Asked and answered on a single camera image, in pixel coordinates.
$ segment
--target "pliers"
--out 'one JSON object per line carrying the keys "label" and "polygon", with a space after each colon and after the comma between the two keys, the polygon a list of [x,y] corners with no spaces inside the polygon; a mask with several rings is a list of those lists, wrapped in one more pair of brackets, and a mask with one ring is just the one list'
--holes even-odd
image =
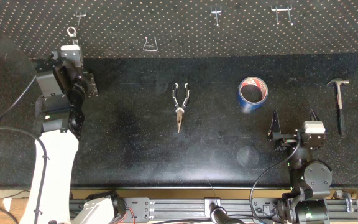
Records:
{"label": "pliers", "polygon": [[185,84],[186,98],[185,98],[184,102],[182,103],[182,105],[179,106],[178,100],[177,100],[178,87],[179,87],[179,85],[177,83],[175,83],[174,86],[173,86],[173,90],[172,90],[172,98],[173,98],[173,102],[175,104],[175,112],[177,113],[178,133],[179,133],[180,132],[181,121],[182,121],[182,118],[183,118],[183,113],[185,112],[185,108],[187,106],[187,103],[189,102],[190,90],[188,88],[188,83],[186,83]]}

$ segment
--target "pegboard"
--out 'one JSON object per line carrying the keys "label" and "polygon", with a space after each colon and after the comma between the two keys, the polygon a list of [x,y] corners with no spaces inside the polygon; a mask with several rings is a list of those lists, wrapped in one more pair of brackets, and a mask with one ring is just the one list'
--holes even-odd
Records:
{"label": "pegboard", "polygon": [[[271,6],[288,13],[276,14]],[[222,7],[219,27],[211,7]],[[227,57],[358,52],[358,1],[0,1],[0,29],[29,58],[71,44],[66,29],[85,12],[85,58]],[[158,51],[144,52],[145,38]]]}

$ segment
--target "hammer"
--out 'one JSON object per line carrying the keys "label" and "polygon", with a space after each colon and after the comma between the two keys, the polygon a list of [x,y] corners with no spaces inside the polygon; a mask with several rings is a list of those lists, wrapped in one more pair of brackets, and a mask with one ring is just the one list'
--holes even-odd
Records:
{"label": "hammer", "polygon": [[342,96],[341,96],[341,85],[349,84],[348,80],[342,80],[341,78],[335,78],[331,80],[327,85],[335,83],[337,91],[337,100],[338,100],[338,123],[339,123],[339,134],[345,136],[345,119],[342,111]]}

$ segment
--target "blue tape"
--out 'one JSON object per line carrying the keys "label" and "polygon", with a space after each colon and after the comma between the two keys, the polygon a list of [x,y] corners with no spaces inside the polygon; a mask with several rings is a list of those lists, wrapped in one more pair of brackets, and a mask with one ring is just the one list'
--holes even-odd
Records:
{"label": "blue tape", "polygon": [[[256,103],[249,102],[248,100],[246,100],[244,98],[244,96],[241,93],[241,88],[246,85],[254,85],[254,86],[258,87],[258,89],[262,92],[262,99],[259,102],[256,102]],[[248,77],[248,78],[244,79],[239,85],[238,98],[240,101],[240,105],[243,108],[251,109],[251,110],[259,108],[263,105],[263,103],[267,99],[268,93],[269,93],[269,90],[267,89],[267,85],[263,80],[261,80],[260,78],[257,78],[257,77]]]}

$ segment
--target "black countertop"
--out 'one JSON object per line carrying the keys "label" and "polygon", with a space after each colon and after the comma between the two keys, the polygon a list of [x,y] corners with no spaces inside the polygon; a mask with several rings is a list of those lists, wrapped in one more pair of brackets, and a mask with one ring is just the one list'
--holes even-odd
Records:
{"label": "black countertop", "polygon": [[[250,188],[263,170],[285,158],[266,141],[272,112],[283,134],[294,133],[313,108],[329,134],[314,158],[333,169],[334,188],[358,189],[358,54],[222,58],[86,59],[100,95],[87,98],[72,188]],[[34,75],[14,49],[0,49],[0,112]],[[245,77],[263,79],[263,107],[243,113],[237,88]],[[337,133],[333,78],[347,78],[342,100],[347,136]],[[190,86],[190,103],[177,134],[172,85]],[[34,85],[4,121],[32,129]],[[35,164],[34,141],[0,131],[0,188],[27,188]],[[269,172],[259,187],[288,188],[287,168]]]}

